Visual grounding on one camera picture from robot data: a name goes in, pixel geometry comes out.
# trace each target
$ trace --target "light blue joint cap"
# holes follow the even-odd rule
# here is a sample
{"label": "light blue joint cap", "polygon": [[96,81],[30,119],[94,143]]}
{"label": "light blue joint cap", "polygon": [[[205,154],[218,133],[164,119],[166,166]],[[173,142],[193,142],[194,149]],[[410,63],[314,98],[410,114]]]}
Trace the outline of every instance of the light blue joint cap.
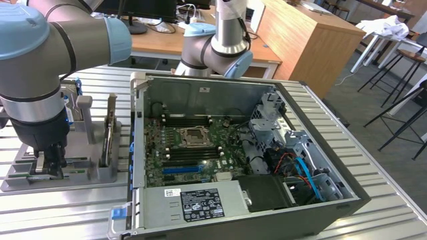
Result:
{"label": "light blue joint cap", "polygon": [[240,58],[234,62],[234,64],[228,68],[224,77],[228,79],[237,79],[242,76],[245,71],[249,68],[249,65],[252,63],[253,54],[250,51],[246,51],[241,54]]}
{"label": "light blue joint cap", "polygon": [[49,36],[49,24],[31,7],[0,3],[0,60],[34,50]]}
{"label": "light blue joint cap", "polygon": [[117,18],[104,18],[109,39],[109,63],[126,60],[132,52],[132,38],[128,27]]}
{"label": "light blue joint cap", "polygon": [[216,27],[212,24],[202,22],[193,22],[188,24],[185,28],[184,37],[201,37],[213,35],[216,32]]}

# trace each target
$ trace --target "computer monitor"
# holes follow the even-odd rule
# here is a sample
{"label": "computer monitor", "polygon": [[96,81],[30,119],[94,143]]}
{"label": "computer monitor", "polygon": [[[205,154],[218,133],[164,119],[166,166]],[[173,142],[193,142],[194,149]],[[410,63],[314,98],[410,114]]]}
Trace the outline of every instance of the computer monitor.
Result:
{"label": "computer monitor", "polygon": [[130,34],[146,32],[144,24],[132,21],[132,17],[161,19],[165,22],[176,19],[177,0],[104,0],[94,12],[117,15],[120,1],[124,2],[121,15],[128,16],[124,23]]}
{"label": "computer monitor", "polygon": [[210,9],[210,0],[177,0],[177,5],[193,4],[197,9]]}

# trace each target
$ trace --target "power supply label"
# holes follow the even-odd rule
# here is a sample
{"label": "power supply label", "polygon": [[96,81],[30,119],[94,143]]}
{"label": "power supply label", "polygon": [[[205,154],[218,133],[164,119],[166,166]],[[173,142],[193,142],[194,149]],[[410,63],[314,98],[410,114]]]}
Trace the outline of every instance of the power supply label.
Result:
{"label": "power supply label", "polygon": [[185,222],[214,219],[225,216],[217,188],[181,191],[180,202]]}

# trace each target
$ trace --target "aluminum table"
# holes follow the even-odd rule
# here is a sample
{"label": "aluminum table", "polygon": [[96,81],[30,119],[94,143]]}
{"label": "aluminum table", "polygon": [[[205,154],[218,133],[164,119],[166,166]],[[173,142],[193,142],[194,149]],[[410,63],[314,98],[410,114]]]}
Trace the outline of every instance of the aluminum table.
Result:
{"label": "aluminum table", "polygon": [[[137,69],[100,66],[74,73],[82,94],[90,95],[92,120],[102,121],[106,98],[117,93],[116,116],[121,121],[117,181],[74,187],[0,191],[0,239],[106,239],[109,209],[126,201],[130,94],[129,75]],[[348,170],[370,196],[370,202],[349,217],[338,219],[318,235],[304,240],[422,240],[427,216],[390,179],[354,137],[333,117],[306,86],[282,85],[305,112]],[[290,111],[288,118],[301,129]],[[0,184],[21,142],[7,126],[0,130]]]}

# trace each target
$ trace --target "floor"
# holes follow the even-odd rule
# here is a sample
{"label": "floor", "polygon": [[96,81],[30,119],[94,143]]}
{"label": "floor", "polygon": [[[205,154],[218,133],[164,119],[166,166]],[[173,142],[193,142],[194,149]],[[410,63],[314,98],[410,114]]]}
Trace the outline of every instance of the floor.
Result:
{"label": "floor", "polygon": [[[341,79],[349,75],[349,69],[352,68],[358,56],[360,55],[356,53],[352,55],[345,68],[336,79],[336,84],[340,83]],[[385,143],[392,134],[380,119],[366,126],[366,128],[362,127],[362,125],[384,110],[384,108],[380,108],[380,105],[388,95],[376,87],[369,90],[370,86],[368,85],[360,92],[357,92],[357,89],[376,71],[377,68],[372,65],[360,68],[357,73],[348,77],[341,85],[330,88],[329,93],[325,96],[325,100],[349,122],[348,130],[352,135],[356,137],[420,209],[427,213],[427,149],[418,155],[416,161],[413,161],[410,158],[421,145],[396,139],[381,150],[381,152],[378,152],[377,148]],[[384,81],[392,85],[396,84],[396,78],[393,76],[386,75],[384,77]],[[382,83],[380,87],[385,90],[389,89],[389,87],[386,88]],[[420,107],[409,101],[405,107],[394,115],[394,118],[405,121],[418,109]],[[401,126],[401,123],[398,122],[390,120],[385,121],[393,131],[396,131]],[[424,116],[421,116],[412,125],[412,128],[420,135],[427,133],[425,123],[427,114],[424,114]],[[401,137],[413,141],[417,140],[416,135],[409,129],[402,132]]]}

